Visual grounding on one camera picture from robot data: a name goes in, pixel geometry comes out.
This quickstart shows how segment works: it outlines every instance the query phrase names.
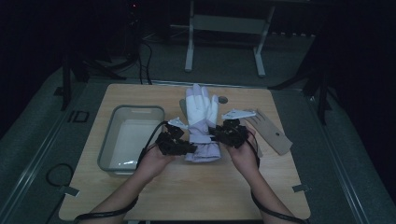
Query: hand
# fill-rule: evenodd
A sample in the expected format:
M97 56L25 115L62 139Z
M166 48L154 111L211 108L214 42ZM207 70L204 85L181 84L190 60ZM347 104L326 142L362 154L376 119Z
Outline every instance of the hand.
M134 173L142 175L149 182L152 178L159 175L166 165L175 158L175 156L164 156L157 145L151 145Z
M247 127L249 131L248 141L251 145L255 147L257 150L257 146L255 146L254 134L256 132L253 129ZM251 150L250 145L248 143L244 143L239 148L228 147L223 145L227 151L230 153L231 159L233 160L233 165L235 168L246 178L248 179L252 175L257 174L259 172L259 168L256 163L256 155L254 155L253 150Z

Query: black device on hand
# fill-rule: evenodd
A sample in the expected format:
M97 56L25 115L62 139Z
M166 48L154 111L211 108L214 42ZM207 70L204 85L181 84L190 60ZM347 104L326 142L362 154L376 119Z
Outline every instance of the black device on hand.
M184 134L180 128L170 124L165 124L165 127L167 132L160 133L155 141L163 155L180 156L195 152L197 146L180 139Z
M248 139L248 129L240 125L239 119L226 119L223 125L209 128L209 133L215 135L216 141L235 148L241 147Z

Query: forearm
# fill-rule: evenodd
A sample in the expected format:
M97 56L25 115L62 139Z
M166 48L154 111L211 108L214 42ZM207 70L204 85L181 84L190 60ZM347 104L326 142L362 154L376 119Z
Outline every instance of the forearm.
M291 211L279 200L259 171L246 176L246 180L251 187L253 195L260 204L271 211L293 217ZM260 212L264 223L292 223L278 217L268 215L262 210L260 210Z
M118 189L91 210L91 213L111 212L128 206L147 185L147 179L138 172L130 176ZM80 223L121 223L125 214L116 217L87 219Z

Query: plastic tray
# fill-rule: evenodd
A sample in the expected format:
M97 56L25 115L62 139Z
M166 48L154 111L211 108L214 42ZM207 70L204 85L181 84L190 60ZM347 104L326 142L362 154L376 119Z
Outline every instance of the plastic tray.
M120 105L111 115L105 140L98 157L99 167L116 175L131 174L140 152L155 128L164 120L164 111L156 105ZM162 131L159 128L150 143Z

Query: metal frame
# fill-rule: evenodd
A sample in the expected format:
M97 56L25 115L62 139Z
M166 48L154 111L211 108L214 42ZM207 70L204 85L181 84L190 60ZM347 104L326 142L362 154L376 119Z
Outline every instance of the metal frame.
M190 4L189 45L187 47L186 65L184 68L186 72L192 71L194 30L209 30L260 35L260 43L257 47L253 48L253 54L258 76L265 76L264 65L262 63L262 47L268 35L268 29L274 15L275 7L270 8L266 20L255 20L194 14L194 1L190 0Z

